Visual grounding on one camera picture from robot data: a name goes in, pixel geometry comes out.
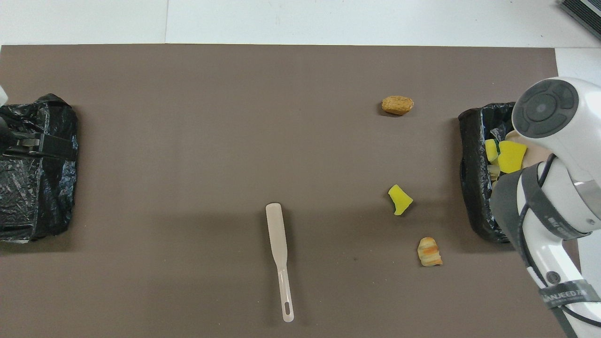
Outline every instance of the black plastic bag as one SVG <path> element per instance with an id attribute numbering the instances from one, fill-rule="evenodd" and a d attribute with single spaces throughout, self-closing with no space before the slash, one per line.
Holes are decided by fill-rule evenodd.
<path id="1" fill-rule="evenodd" d="M 513 130 L 511 112 L 514 104 L 491 103 L 459 115 L 463 145 L 460 168 L 463 201 L 474 232 L 491 242 L 508 243 L 509 240 L 490 212 L 492 183 L 484 140 L 496 138 L 502 141 Z"/>
<path id="2" fill-rule="evenodd" d="M 0 107 L 11 131 L 43 133 L 70 140 L 74 161 L 0 157 L 0 240 L 29 242 L 58 235 L 72 217 L 77 181 L 77 117 L 54 94 L 34 103 Z"/>

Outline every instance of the spatula handle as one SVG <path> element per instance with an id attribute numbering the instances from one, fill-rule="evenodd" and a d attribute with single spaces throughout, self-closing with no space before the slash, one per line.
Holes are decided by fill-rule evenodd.
<path id="1" fill-rule="evenodd" d="M 286 269 L 278 271 L 279 297 L 282 302 L 282 317 L 284 322 L 289 323 L 294 319 L 294 310 L 292 308 L 292 298 L 290 297 L 290 283 L 288 282 L 288 271 Z"/>

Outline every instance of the brown mat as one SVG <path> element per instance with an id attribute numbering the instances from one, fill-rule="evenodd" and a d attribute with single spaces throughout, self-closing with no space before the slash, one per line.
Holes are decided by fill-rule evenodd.
<path id="1" fill-rule="evenodd" d="M 0 61 L 10 103 L 55 93 L 81 121 L 71 229 L 0 245 L 2 337 L 563 337 L 518 255 L 471 231 L 458 173 L 457 116 L 555 76 L 552 49 L 5 46 Z M 413 111 L 382 112 L 395 94 Z M 401 217 L 395 183 L 415 199 Z M 420 266 L 424 236 L 443 266 Z"/>

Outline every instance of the sponge piece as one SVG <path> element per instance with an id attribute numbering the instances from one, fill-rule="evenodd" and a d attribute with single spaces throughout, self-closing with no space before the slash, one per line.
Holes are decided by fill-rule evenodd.
<path id="1" fill-rule="evenodd" d="M 501 171 L 508 174 L 520 170 L 527 148 L 524 144 L 512 141 L 499 142 L 499 149 L 501 149 L 499 167 L 501 167 Z"/>
<path id="2" fill-rule="evenodd" d="M 492 162 L 499 157 L 499 153 L 496 151 L 496 142 L 494 139 L 485 140 L 484 149 L 486 149 L 486 158 L 489 160 L 489 162 Z"/>
<path id="3" fill-rule="evenodd" d="M 392 186 L 392 188 L 390 188 L 388 195 L 390 195 L 392 202 L 394 202 L 394 214 L 397 216 L 401 215 L 413 202 L 413 199 L 409 197 L 409 195 L 405 194 L 398 184 L 395 184 Z"/>

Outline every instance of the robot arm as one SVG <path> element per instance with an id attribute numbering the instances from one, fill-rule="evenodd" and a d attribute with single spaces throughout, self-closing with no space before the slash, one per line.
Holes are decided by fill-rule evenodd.
<path id="1" fill-rule="evenodd" d="M 3 106 L 7 100 L 6 93 L 0 87 L 0 106 Z M 42 132 L 24 133 L 11 130 L 0 113 L 0 156 L 50 157 L 74 161 L 76 152 L 73 151 L 70 140 Z"/>
<path id="2" fill-rule="evenodd" d="M 518 133 L 557 157 L 503 176 L 492 213 L 566 334 L 600 337 L 601 298 L 562 241 L 601 229 L 601 88 L 572 78 L 541 81 L 516 102 L 512 119 Z"/>

